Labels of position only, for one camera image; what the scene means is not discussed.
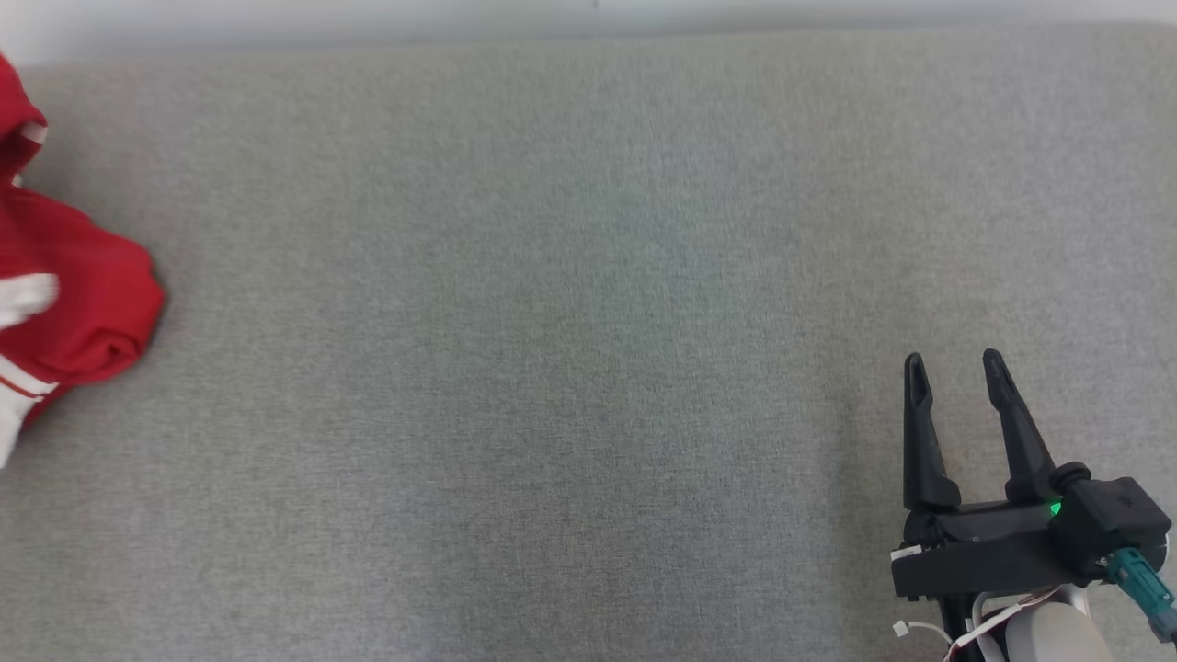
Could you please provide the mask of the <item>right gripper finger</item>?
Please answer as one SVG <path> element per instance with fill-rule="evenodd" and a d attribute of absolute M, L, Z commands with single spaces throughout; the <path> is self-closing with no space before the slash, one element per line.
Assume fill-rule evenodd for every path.
<path fill-rule="evenodd" d="M 1057 499 L 1050 485 L 1056 470 L 1053 458 L 1003 356 L 995 347 L 988 347 L 983 353 L 983 366 L 989 402 L 1000 416 L 1009 470 L 1004 486 L 1006 498 L 1015 503 L 1053 502 Z"/>
<path fill-rule="evenodd" d="M 950 479 L 931 415 L 933 392 L 919 353 L 904 365 L 903 503 L 909 511 L 953 511 L 960 490 Z"/>

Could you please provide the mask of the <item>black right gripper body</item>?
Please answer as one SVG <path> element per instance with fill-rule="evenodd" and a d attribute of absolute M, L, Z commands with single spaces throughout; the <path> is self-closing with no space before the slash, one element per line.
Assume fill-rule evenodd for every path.
<path fill-rule="evenodd" d="M 899 598 L 1033 593 L 1078 583 L 1048 530 L 1055 503 L 992 499 L 939 508 L 905 499 L 904 507 L 902 545 L 891 560 Z"/>

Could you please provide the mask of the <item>red and white basketball jersey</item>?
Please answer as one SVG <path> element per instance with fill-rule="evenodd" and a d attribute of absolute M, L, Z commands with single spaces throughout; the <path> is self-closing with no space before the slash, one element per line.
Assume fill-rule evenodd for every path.
<path fill-rule="evenodd" d="M 47 133 L 0 55 L 0 470 L 51 403 L 142 356 L 165 302 L 142 245 L 26 188 Z"/>

